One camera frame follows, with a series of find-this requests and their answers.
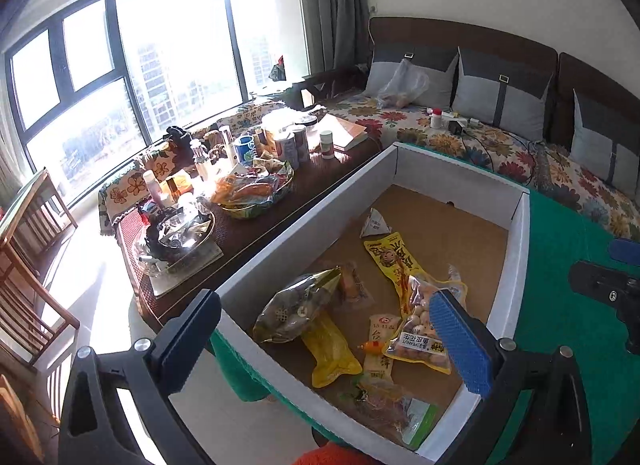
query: headboard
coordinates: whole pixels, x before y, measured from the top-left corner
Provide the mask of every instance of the headboard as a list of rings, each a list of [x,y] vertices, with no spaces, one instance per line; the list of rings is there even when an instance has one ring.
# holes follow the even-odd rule
[[[377,42],[407,42],[451,48],[460,46],[553,73],[558,53],[551,47],[507,32],[428,18],[371,18],[369,33]]]
[[[640,99],[593,66],[562,52],[556,109],[548,134],[551,143],[571,150],[574,139],[574,89],[627,119],[640,123]]]

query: window frame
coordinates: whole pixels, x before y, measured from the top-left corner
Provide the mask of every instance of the window frame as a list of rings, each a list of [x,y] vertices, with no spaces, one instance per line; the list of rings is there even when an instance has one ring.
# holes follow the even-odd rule
[[[146,123],[143,118],[142,109],[140,107],[140,103],[138,103],[138,99],[136,98],[136,94],[134,92],[133,83],[131,81],[131,77],[129,74],[129,70],[127,69],[127,62],[124,54],[124,49],[122,47],[122,37],[120,35],[120,25],[118,23],[118,10],[116,8],[116,0],[104,0],[105,7],[105,17],[106,17],[106,25],[107,25],[107,38],[109,41],[109,48],[111,52],[111,58],[113,60],[113,69],[101,76],[97,79],[91,81],[85,86],[79,88],[78,90],[74,90],[73,83],[71,80],[71,74],[69,71],[68,60],[66,57],[66,47],[65,47],[65,38],[64,38],[64,28],[63,21],[65,18],[69,17],[72,14],[78,12],[82,8],[85,8],[91,4],[97,3],[101,0],[78,0],[69,5],[62,10],[54,13],[49,16],[43,22],[39,23],[36,27],[32,28],[29,32],[27,32],[24,36],[22,36],[18,41],[11,45],[10,48],[7,49],[4,55],[4,71],[6,74],[7,81],[7,90],[9,95],[9,104],[11,107],[12,116],[14,118],[15,127],[18,133],[18,138],[20,139],[20,143],[22,145],[22,149],[24,150],[24,154],[26,155],[27,161],[31,166],[33,172],[36,172],[36,167],[31,159],[31,155],[27,148],[28,142],[34,138],[37,134],[39,134],[44,128],[46,128],[51,122],[55,121],[62,113],[67,111],[69,108],[73,107],[75,104],[80,102],[85,97],[88,97],[96,90],[110,84],[118,79],[124,79],[125,86],[127,89],[127,95],[129,97],[129,102],[133,109],[133,113],[136,117],[136,122],[138,124],[138,128],[140,130],[140,134],[145,142],[145,147],[143,150],[146,150],[150,146],[155,144],[160,144],[162,139],[152,141],[151,136],[149,134],[149,130],[146,127]],[[233,10],[231,7],[231,0],[224,0],[225,2],[225,12],[226,12],[226,22],[229,29],[229,36],[231,39],[231,49],[232,55],[234,59],[234,66],[236,68],[236,78],[238,79],[238,87],[240,89],[242,102],[239,102],[237,105],[242,105],[247,102],[250,102],[252,99],[249,97],[246,81],[244,78],[244,69],[242,66],[242,59],[240,57],[240,49],[238,45],[238,37],[236,36],[236,26],[234,23]],[[15,90],[15,81],[14,81],[14,71],[13,71],[13,58],[14,55],[19,52],[22,48],[24,48],[29,42],[33,41],[37,36],[45,32],[49,31],[49,52],[51,56],[51,65],[53,68],[54,80],[56,83],[56,89],[58,91],[58,98],[60,102],[53,106],[49,111],[47,111],[43,116],[37,119],[33,124],[31,124],[28,128],[25,127],[24,121],[22,119],[22,115],[20,113],[20,108],[18,105],[17,94]],[[224,113],[227,110],[221,110],[213,116]],[[200,119],[194,122],[190,122],[185,125],[185,128],[188,128],[194,124],[199,122],[206,121],[211,117]],[[68,206],[74,206],[78,203],[82,198],[84,198],[88,193],[100,185],[101,182],[105,178],[110,177],[110,175],[119,171],[126,165],[130,160],[130,156],[122,161],[122,163],[118,164],[115,168],[113,168],[110,172],[108,172],[104,177],[102,177],[98,182],[90,185],[85,191],[80,193],[78,197],[74,198]]]

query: floral bedspread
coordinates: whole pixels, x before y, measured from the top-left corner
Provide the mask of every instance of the floral bedspread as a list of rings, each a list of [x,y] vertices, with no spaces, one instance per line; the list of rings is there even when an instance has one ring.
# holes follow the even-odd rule
[[[379,140],[383,148],[399,140],[466,160],[519,184],[534,184],[532,172],[536,165],[537,146],[530,143],[527,149],[526,140],[498,128],[480,124],[467,128],[468,135],[456,137],[446,130],[432,130],[426,109],[421,106],[380,110],[375,99],[360,95],[328,103],[327,111],[365,126],[369,137]]]
[[[381,110],[375,99],[359,94],[328,102],[326,108],[365,126],[383,148],[399,140],[466,160],[553,198],[614,236],[640,241],[640,212],[633,200],[570,160],[562,148],[528,142],[485,124],[467,128],[472,136],[456,137],[432,130],[421,106]]]
[[[619,238],[640,241],[636,204],[566,156],[564,148],[546,149],[548,169],[540,171],[538,190],[598,223]]]

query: window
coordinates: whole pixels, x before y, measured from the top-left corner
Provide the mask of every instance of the window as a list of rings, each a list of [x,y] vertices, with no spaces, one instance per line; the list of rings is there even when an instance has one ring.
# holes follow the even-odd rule
[[[60,102],[49,53],[49,31],[45,30],[14,55],[14,87],[24,127]]]
[[[65,201],[145,147],[123,79],[63,112],[27,144],[37,168],[48,168]]]
[[[75,90],[113,70],[104,0],[71,14],[62,24],[66,61]]]
[[[280,52],[273,0],[81,0],[12,47],[18,136],[69,205],[168,126],[249,100]]]
[[[275,39],[276,10],[274,0],[231,0],[238,46],[248,91],[270,82],[269,74],[280,52]]]
[[[224,0],[116,0],[127,68],[152,140],[242,102]],[[178,106],[191,86],[201,95]],[[152,106],[162,96],[173,122]]]

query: book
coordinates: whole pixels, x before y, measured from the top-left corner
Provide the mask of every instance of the book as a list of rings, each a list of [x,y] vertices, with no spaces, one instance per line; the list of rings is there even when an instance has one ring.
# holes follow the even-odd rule
[[[318,132],[323,131],[331,131],[334,134],[334,147],[339,151],[349,151],[368,137],[367,128],[364,126],[330,114],[318,122]]]

